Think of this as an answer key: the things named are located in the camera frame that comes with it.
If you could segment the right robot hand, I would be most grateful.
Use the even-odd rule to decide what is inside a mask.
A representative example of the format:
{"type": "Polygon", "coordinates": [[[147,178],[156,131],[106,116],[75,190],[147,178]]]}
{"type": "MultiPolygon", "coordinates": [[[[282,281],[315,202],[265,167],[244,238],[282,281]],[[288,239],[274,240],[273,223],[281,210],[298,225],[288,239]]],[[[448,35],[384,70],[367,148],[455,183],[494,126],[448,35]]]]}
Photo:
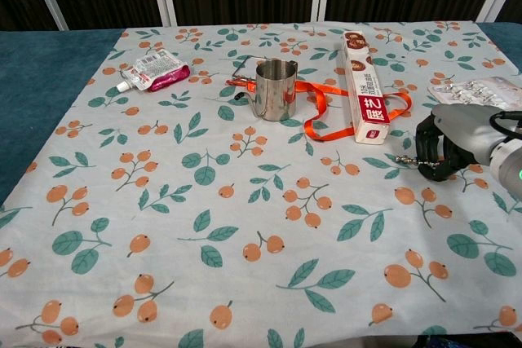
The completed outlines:
{"type": "Polygon", "coordinates": [[[441,182],[471,164],[488,166],[507,190],[521,192],[521,111],[437,104],[417,125],[418,170],[441,182]]]}

